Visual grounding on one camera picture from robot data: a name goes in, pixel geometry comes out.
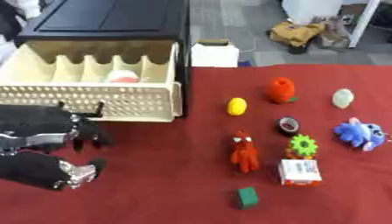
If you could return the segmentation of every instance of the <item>plastic drawer organizer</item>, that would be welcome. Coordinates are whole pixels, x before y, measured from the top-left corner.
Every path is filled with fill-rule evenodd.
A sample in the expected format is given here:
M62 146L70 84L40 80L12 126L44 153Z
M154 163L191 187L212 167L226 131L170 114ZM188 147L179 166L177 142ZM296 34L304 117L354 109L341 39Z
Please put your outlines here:
M154 41L30 41L0 68L0 103L58 105L103 121L170 122L182 114L177 44ZM106 82L131 70L137 83Z

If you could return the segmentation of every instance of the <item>robotic hand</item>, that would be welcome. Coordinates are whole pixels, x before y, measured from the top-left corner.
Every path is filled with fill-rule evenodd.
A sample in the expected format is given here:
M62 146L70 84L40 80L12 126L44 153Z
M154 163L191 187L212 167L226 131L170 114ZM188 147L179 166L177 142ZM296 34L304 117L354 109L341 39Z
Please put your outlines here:
M0 178L50 190L77 188L97 178L105 167L103 159L76 166L46 154L73 141L81 151L84 141L95 148L109 145L106 133L89 117L102 116L103 103L95 113L75 114L58 107L0 105Z
M89 117L101 116L103 104L93 114L74 114L58 107L0 105L0 155L15 155L23 149L51 151L73 141L81 151L84 141L91 140L95 148L109 145L106 133Z

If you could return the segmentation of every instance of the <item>white and red box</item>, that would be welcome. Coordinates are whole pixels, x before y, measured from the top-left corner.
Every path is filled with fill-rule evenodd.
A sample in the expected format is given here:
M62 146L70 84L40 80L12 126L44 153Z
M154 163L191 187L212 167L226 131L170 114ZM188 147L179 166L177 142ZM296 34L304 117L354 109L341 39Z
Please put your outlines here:
M278 169L283 186L317 186L322 181L316 160L282 159Z

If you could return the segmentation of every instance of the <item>green block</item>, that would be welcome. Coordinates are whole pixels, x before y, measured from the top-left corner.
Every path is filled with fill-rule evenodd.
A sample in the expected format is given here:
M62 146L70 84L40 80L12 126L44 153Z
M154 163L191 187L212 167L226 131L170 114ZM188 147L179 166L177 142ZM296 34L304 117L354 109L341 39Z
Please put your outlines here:
M238 190L238 197L240 203L240 209L245 209L249 207L254 207L257 205L258 198L253 187L247 187Z

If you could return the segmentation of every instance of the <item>stuffed animal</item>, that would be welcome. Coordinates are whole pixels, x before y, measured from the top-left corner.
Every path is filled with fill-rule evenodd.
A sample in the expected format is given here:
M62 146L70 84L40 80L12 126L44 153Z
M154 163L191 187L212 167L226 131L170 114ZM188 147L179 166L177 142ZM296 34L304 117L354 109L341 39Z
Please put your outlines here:
M241 130L237 131L233 141L235 146L231 155L231 162L239 165L240 171L244 173L257 170L259 168L257 149L253 145L250 135Z
M335 127L333 132L339 135L343 142L353 147L361 147L363 151L372 151L385 142L385 133L377 124L362 123L357 118L350 118L348 123L343 122Z

